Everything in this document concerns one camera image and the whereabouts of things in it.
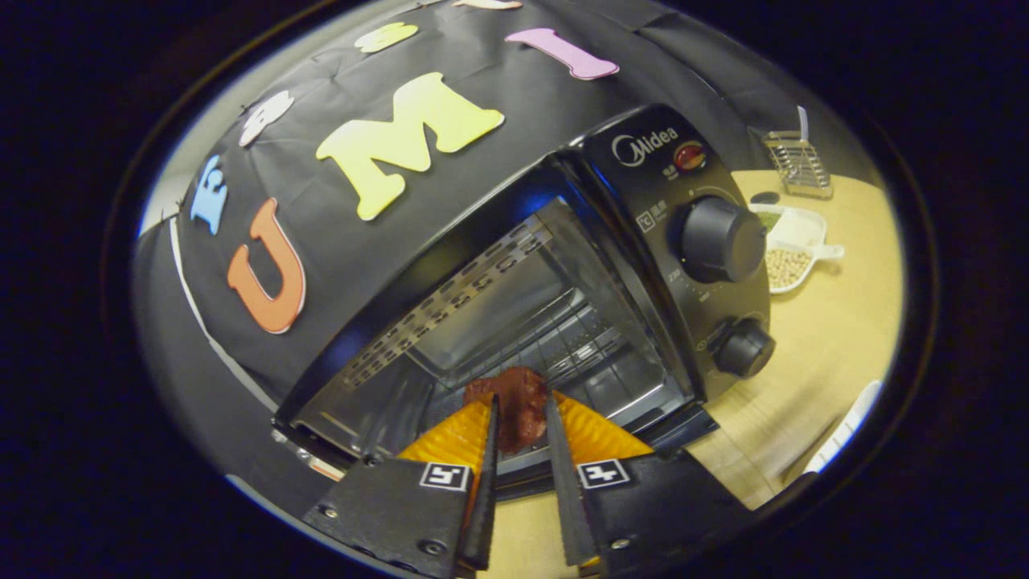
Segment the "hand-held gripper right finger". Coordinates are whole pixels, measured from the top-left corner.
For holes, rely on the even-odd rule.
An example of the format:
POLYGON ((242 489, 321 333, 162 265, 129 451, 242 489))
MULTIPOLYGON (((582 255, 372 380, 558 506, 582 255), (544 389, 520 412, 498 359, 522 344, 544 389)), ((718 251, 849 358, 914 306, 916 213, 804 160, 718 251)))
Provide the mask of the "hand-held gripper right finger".
POLYGON ((690 453, 658 453, 562 393, 545 415, 564 553, 582 578, 661 574, 756 517, 690 453))

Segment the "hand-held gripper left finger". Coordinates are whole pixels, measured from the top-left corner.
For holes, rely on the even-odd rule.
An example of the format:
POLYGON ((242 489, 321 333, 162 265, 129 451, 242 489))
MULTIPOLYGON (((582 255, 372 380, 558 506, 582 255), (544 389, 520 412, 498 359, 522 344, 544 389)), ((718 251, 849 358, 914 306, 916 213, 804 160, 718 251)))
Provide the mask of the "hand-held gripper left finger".
POLYGON ((492 395, 445 419, 399 458, 364 458, 306 512, 305 523, 397 573, 473 578, 491 557, 500 422, 492 395))

